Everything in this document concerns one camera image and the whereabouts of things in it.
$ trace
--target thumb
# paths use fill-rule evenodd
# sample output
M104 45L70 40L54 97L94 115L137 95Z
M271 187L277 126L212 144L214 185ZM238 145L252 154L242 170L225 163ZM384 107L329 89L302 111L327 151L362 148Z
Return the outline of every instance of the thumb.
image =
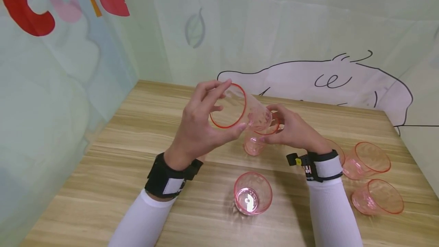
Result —
M222 131L218 137L220 142L219 144L223 145L230 141L237 140L246 127L246 123L240 123L233 126L232 128L228 128L227 130Z
M280 133L275 133L273 135L265 135L260 138L260 141L267 144L281 144L281 135Z

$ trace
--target wrist strap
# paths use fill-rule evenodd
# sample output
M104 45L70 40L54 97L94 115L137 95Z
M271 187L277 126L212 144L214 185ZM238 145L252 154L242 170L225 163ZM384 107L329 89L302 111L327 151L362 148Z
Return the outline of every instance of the wrist strap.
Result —
M287 155L287 160L290 166L300 165L304 168L307 181L323 182L343 175L343 167L336 150L323 155L308 152L301 157L293 153Z
M159 198L176 197L186 184L193 180L203 163L197 159L183 171L175 171L164 160L164 153L157 155L148 174L145 190Z

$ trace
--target transparent cup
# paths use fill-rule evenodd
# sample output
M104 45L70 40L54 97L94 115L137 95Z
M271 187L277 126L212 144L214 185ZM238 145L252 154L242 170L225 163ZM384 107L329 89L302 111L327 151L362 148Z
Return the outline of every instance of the transparent cup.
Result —
M396 215L404 210L399 192L384 180L370 180L351 196L356 209L365 215Z
M235 205L245 215L259 215L271 205L270 183L261 174L248 172L240 175L234 186Z
M343 149L337 143L335 143L334 141L329 140L327 138L325 138L325 139L328 142L330 148L337 151L338 156L340 157L340 163L343 166L344 161L346 160L346 157L344 156Z
M259 155L266 146L266 143L261 142L260 138L264 135L274 134L278 129L279 120L274 116L272 117L269 127L262 131L255 132L253 130L246 129L244 132L244 151L251 156Z
M271 112L262 103L235 83L230 85L215 106L223 108L210 113L210 119L219 128L246 123L249 129L262 131L270 125L272 119Z
M343 174L352 180L361 180L371 175L385 173L391 166L389 157L382 149L372 143L360 142L346 153Z

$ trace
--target red cup rim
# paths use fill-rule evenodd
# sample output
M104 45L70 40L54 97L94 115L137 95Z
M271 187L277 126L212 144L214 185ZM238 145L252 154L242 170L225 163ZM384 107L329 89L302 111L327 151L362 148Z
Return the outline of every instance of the red cup rim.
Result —
M343 153L343 163L341 164L342 166L344 165L344 163L346 162L346 154L344 153L343 148L341 148L340 145L338 145L336 142L329 140L328 138L325 138L327 141L331 141L332 143L334 143L338 148L340 148L340 151Z
M210 120L212 120L212 122L215 124L215 126L217 126L218 128L221 128L221 129L228 129L228 128L231 128L231 127L233 127L234 125L236 125L236 124L242 119L242 117L244 116L245 109L247 108L247 95L246 95L244 89L243 89L241 86L237 85L236 83L232 83L231 86L232 86L232 85L233 85L233 86L236 86L236 87L238 87L238 88L240 88L240 90L241 90L242 93L244 94L244 109L242 110L242 114L241 114L241 116L238 118L238 120L236 120L235 123L233 123L232 125L229 125L229 126L221 126L221 125L217 124L217 123L215 122L215 120L213 120L213 118L212 118L212 113L210 113L210 114L209 114L209 116L210 116Z
M389 161L389 168L387 168L387 169L384 170L384 171L378 171L378 170L373 169L372 167L369 167L364 161L362 161L361 158L358 156L358 153L357 153L357 151L356 151L358 145L360 145L361 143L367 143L367 144L373 145L373 146L377 147L379 150L381 150L381 151L384 153L384 155L385 155L385 157L387 158L387 160ZM392 167L392 161L390 161L390 158L389 158L389 156L386 154L386 152L383 151L383 149L381 149L380 147L378 147L378 146L376 146L375 144L372 144L372 143L370 143L370 142L367 142L367 141L358 142L358 143L355 145L355 147L354 147L354 152L355 152L355 155L358 157L358 160L361 161L361 163L363 163L366 167L368 167L369 169L371 169L372 171L375 171L375 172L377 172L377 173L385 173L385 172L389 171L390 168Z
M254 174L254 175L257 175L257 176L259 176L259 177L261 177L261 178L263 178L263 180L265 180L266 181L266 183L268 184L268 187L269 187L269 189L270 189L270 202L259 212L259 213L252 213L252 215L259 215L260 213L263 213L263 212L265 212L269 207L270 207L270 205L271 205L271 202L272 202L272 200L273 200L273 191L272 191L272 189L271 189L271 185L270 185L270 183L268 182L268 180L263 176L263 175L261 175L260 173L257 173L257 172L246 172L246 173L243 173L242 175L240 175L237 179L236 179L236 181L235 181L235 185L233 186L233 198L234 199L236 199L236 192L237 192L237 190L236 190L236 184L237 184L237 182L240 180L240 178L242 178L244 175L248 175L248 174ZM241 210L245 210L245 208L243 208L242 206L240 206L237 202L235 202L235 204L236 204L236 206L238 206Z
M373 179L373 180L370 180L370 181L367 183L367 192L369 193L369 195L370 195L371 197L372 197L372 195L370 194L369 186L370 186L370 184L371 184L373 181L382 181L382 182L386 183L387 185L389 185L390 187L392 187L392 188L395 190L395 192L398 194L399 199L401 199L401 202L402 202L402 208L401 208L401 210L400 210L399 212L393 213L393 212L390 212L390 211L384 209L383 207L381 207L381 206L378 204L378 202L376 202L376 200L373 199L373 200L375 201L375 204L377 204L378 207L380 207L380 208L381 208L382 210L384 210L385 212L391 213L392 215L398 215L399 213L402 213L402 211L404 211L404 199L402 199L402 196L401 196L401 194L398 192L398 190L397 190L395 187L393 187L392 184L388 183L387 181L385 181L385 180L380 180L379 178L375 178L375 179Z
M277 130L279 129L279 126L280 126L280 124L279 124L279 118L278 117L274 117L276 120L277 120L277 127L276 127L276 129L272 132L272 133L269 133L269 134L261 134L261 133L259 133L259 132L256 132L256 131L254 131L256 134L258 134L258 135L272 135L272 134L275 134L276 132L277 132Z

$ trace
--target person's left hand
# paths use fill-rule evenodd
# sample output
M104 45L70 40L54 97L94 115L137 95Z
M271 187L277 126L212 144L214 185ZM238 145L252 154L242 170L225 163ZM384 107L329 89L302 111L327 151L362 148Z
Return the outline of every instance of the person's left hand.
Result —
M230 79L226 82L211 80L197 85L183 110L183 117L174 141L165 151L164 158L169 167L182 171L195 158L203 161L204 156L210 151L238 139L245 130L246 123L223 131L215 130L209 124L210 112L222 110L222 106L215 106L215 103L231 83Z

